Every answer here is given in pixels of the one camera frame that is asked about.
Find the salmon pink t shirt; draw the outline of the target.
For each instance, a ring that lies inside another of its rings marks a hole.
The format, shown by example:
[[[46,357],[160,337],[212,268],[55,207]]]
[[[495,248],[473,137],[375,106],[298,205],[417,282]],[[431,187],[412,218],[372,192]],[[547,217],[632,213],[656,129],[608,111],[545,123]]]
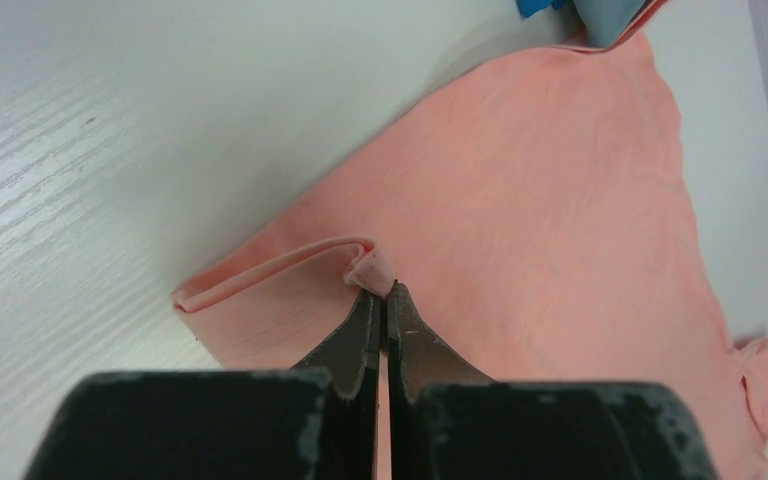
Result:
[[[434,92],[172,296],[224,366],[287,367],[405,284],[498,380],[675,391],[724,479],[767,473],[768,338],[735,345],[642,33],[532,48]]]

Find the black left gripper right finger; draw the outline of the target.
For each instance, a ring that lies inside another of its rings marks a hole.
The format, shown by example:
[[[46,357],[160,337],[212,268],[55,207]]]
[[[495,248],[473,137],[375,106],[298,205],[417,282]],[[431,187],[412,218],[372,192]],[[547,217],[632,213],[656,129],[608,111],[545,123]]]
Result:
[[[395,283],[386,306],[396,479],[713,479],[678,396],[641,382],[500,382]]]

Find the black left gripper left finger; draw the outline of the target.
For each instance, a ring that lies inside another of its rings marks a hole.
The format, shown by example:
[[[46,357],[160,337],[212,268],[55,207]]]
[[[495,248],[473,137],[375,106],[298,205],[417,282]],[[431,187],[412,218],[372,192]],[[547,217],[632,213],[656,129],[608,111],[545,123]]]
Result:
[[[382,303],[287,369],[111,371],[67,395],[29,479],[372,479]]]

